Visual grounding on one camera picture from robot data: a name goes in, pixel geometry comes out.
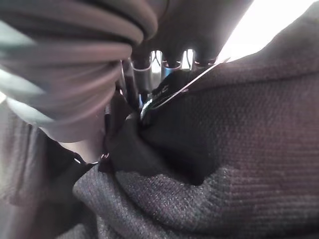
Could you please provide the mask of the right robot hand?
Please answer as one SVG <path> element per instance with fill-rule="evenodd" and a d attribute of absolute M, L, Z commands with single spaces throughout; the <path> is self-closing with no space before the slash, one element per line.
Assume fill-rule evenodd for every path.
<path fill-rule="evenodd" d="M 250 0 L 3 0 L 0 91 L 9 108 L 95 163 L 115 92 L 139 107 L 177 70 L 217 59 Z"/>

